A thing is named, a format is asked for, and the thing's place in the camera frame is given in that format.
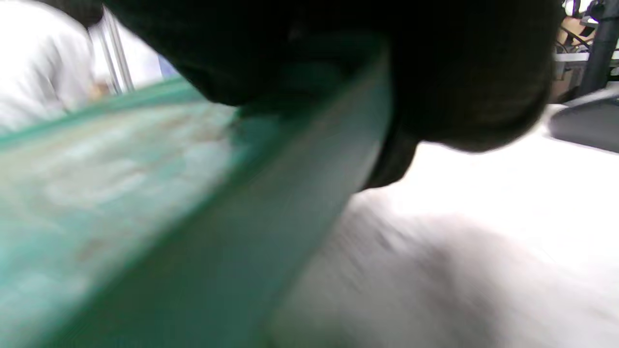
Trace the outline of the person's right hand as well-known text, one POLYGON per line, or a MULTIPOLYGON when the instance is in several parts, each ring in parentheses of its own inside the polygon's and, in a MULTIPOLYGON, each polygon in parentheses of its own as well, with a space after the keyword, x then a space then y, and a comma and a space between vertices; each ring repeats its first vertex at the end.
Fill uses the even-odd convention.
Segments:
POLYGON ((400 180, 420 141, 466 152, 508 145, 540 117, 554 75, 556 0, 106 0, 126 28, 207 99, 246 105, 292 92, 293 64, 326 49, 389 46, 393 121, 363 189, 400 180))

